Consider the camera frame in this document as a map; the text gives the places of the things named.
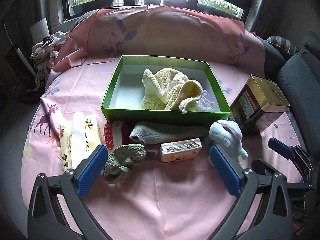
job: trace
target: light blue plush toy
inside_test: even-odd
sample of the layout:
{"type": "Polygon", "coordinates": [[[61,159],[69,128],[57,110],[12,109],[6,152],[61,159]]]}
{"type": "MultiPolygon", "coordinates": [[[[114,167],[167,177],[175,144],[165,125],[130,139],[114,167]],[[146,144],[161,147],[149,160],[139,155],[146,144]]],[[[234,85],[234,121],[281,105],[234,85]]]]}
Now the light blue plush toy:
{"type": "Polygon", "coordinates": [[[236,122],[227,120],[218,120],[214,122],[209,130],[209,137],[216,143],[219,143],[225,152],[233,159],[238,159],[239,155],[248,158],[245,149],[242,148],[242,132],[236,122]]]}

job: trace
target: metal screw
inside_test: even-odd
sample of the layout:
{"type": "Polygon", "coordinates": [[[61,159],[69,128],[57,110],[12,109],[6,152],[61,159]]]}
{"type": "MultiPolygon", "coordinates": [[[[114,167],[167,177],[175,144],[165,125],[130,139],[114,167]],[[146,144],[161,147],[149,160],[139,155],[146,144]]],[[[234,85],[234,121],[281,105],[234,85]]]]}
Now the metal screw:
{"type": "Polygon", "coordinates": [[[245,169],[244,170],[244,174],[251,175],[252,174],[252,170],[251,169],[245,169]]]}
{"type": "Polygon", "coordinates": [[[75,171],[74,171],[73,169],[67,169],[67,170],[66,170],[66,174],[67,174],[67,175],[70,175],[70,176],[71,176],[74,172],[75,172],[75,171]]]}

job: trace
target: chair armrest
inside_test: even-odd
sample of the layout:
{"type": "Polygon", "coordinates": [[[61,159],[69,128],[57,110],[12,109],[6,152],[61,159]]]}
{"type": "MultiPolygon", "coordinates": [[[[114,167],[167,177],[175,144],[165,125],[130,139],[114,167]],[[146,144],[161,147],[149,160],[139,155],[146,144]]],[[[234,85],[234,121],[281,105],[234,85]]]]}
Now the chair armrest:
{"type": "Polygon", "coordinates": [[[303,47],[309,50],[320,60],[320,37],[312,31],[308,31],[303,39],[303,47]]]}

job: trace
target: gray towel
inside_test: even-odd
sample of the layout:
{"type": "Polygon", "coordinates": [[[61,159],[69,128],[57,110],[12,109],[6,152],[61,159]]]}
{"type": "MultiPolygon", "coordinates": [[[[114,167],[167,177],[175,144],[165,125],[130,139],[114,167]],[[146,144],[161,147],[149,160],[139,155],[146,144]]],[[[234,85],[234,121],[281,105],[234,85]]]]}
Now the gray towel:
{"type": "Polygon", "coordinates": [[[151,122],[138,122],[130,139],[141,144],[157,144],[199,138],[207,134],[203,126],[177,126],[151,122]]]}

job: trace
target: crumpled clothes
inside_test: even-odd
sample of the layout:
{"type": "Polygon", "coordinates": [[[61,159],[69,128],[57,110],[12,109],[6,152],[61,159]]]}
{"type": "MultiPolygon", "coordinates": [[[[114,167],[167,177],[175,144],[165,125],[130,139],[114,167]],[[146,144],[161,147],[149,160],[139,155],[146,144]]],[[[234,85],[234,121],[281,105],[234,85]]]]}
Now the crumpled clothes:
{"type": "Polygon", "coordinates": [[[140,109],[180,110],[183,114],[195,111],[203,89],[196,80],[189,80],[182,72],[163,68],[156,74],[146,69],[142,83],[145,95],[140,109]]]}
{"type": "Polygon", "coordinates": [[[43,87],[47,82],[50,69],[54,65],[54,60],[58,56],[64,41],[70,32],[57,32],[48,38],[44,38],[43,42],[39,42],[32,47],[30,59],[34,61],[35,69],[38,69],[36,76],[36,89],[43,87]]]}

